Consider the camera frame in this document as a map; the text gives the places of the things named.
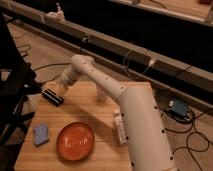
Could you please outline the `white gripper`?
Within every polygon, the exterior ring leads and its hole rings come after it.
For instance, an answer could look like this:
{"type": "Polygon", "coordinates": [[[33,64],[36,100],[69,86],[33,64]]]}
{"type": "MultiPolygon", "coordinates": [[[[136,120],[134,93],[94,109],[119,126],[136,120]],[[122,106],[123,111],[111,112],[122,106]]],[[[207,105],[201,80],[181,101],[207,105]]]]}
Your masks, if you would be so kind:
{"type": "Polygon", "coordinates": [[[81,74],[72,65],[68,65],[60,74],[57,94],[64,95],[68,90],[68,86],[74,85],[80,77],[81,74]]]}

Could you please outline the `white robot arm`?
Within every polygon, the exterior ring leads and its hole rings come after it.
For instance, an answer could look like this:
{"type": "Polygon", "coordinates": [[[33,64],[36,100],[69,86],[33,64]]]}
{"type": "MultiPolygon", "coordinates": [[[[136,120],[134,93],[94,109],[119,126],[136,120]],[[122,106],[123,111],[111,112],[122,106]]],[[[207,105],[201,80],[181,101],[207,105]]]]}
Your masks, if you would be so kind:
{"type": "Polygon", "coordinates": [[[132,171],[178,171],[153,92],[125,87],[95,67],[92,57],[73,55],[60,83],[72,86],[81,75],[96,83],[119,106],[132,171]]]}

